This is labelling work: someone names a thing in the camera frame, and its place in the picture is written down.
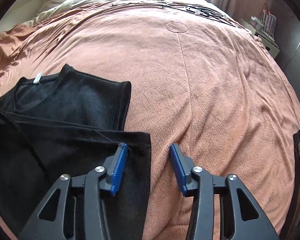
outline black cord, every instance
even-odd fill
[[[225,15],[221,14],[220,12],[203,6],[203,5],[198,5],[198,4],[186,4],[186,3],[172,3],[172,4],[167,4],[167,5],[162,5],[162,4],[157,4],[157,3],[123,3],[123,4],[112,4],[111,6],[118,6],[118,5],[138,5],[138,6],[145,6],[145,5],[150,5],[150,6],[158,6],[161,8],[172,8],[172,9],[176,9],[179,11],[183,11],[183,12],[187,12],[187,13],[191,13],[191,14],[195,14],[194,11],[191,11],[189,9],[187,9],[187,7],[192,8],[194,10],[199,10],[200,14],[199,16],[204,17],[206,19],[210,19],[212,21],[216,21],[216,22],[220,22],[223,24],[227,24],[229,26],[232,27],[237,27],[237,28],[241,28],[240,25],[238,25],[235,21],[225,18]]]
[[[0,108],[0,119],[3,120],[6,124],[8,124],[13,130],[15,130],[20,135],[20,138],[23,141],[24,145],[28,148],[32,157],[36,160],[37,164],[39,165],[40,169],[42,170],[45,179],[48,182],[51,182],[46,168],[44,167],[42,161],[40,160],[36,151],[32,147],[28,137],[22,133],[22,130],[17,125],[17,123],[15,121],[13,121],[9,116],[7,116],[7,114],[1,108]]]

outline white tag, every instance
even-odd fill
[[[40,73],[37,74],[37,76],[35,77],[35,79],[33,81],[34,84],[39,84],[42,73],[43,73],[43,71],[41,71]]]

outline black garment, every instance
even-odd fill
[[[0,108],[26,116],[123,130],[130,82],[113,82],[79,72],[67,64],[59,74],[41,77],[39,84],[33,81],[21,78],[0,97]]]
[[[298,193],[300,188],[300,155],[298,151],[298,145],[300,143],[300,130],[293,135],[293,144],[294,144],[294,171],[295,171],[295,177],[294,177],[294,188],[293,188],[293,194],[291,199],[291,204],[287,213],[286,221],[282,226],[281,232],[279,234],[279,237],[281,240],[286,239],[288,236],[289,231],[291,230],[290,227],[292,226],[292,220],[294,217],[294,214],[297,209],[297,202],[298,202]]]
[[[124,142],[129,147],[127,166],[116,196],[105,199],[106,217],[111,239],[142,238],[150,190],[150,135],[113,130],[123,129],[130,91],[129,82],[107,81],[65,65],[59,75],[42,77],[39,85],[21,79],[0,98],[0,106],[17,123],[12,129],[0,119],[0,215],[16,236],[61,174],[86,174]],[[50,182],[23,143],[27,140]]]
[[[106,201],[112,239],[140,240],[150,189],[151,145],[146,133],[75,127],[28,119],[17,122],[54,182],[61,174],[86,174],[114,155],[120,142],[128,144],[127,166],[120,190]],[[16,236],[52,184],[20,145],[14,130],[0,124],[0,215]]]

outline blue gripper pad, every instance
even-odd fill
[[[170,146],[170,159],[172,163],[172,168],[174,171],[174,174],[177,179],[178,188],[182,192],[184,196],[186,196],[187,193],[187,177],[184,168],[187,169],[186,161],[184,159],[184,156],[178,146],[178,144],[173,143]]]
[[[110,189],[111,196],[114,196],[119,190],[121,179],[123,176],[124,168],[126,167],[126,160],[128,154],[128,145],[125,143],[120,143],[119,147],[114,155],[114,161],[116,160],[116,165],[112,174],[112,186]]]

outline silver bolt head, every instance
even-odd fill
[[[104,172],[105,171],[105,168],[104,166],[98,166],[94,169],[96,172]]]
[[[192,168],[192,170],[193,170],[194,172],[200,173],[201,171],[203,171],[203,168],[201,168],[200,166],[194,166],[194,167]]]
[[[68,180],[69,178],[70,178],[70,175],[69,175],[69,174],[62,174],[62,175],[60,176],[60,179],[63,180],[63,181]]]
[[[228,175],[229,180],[236,180],[237,179],[237,175],[234,174],[230,174]]]

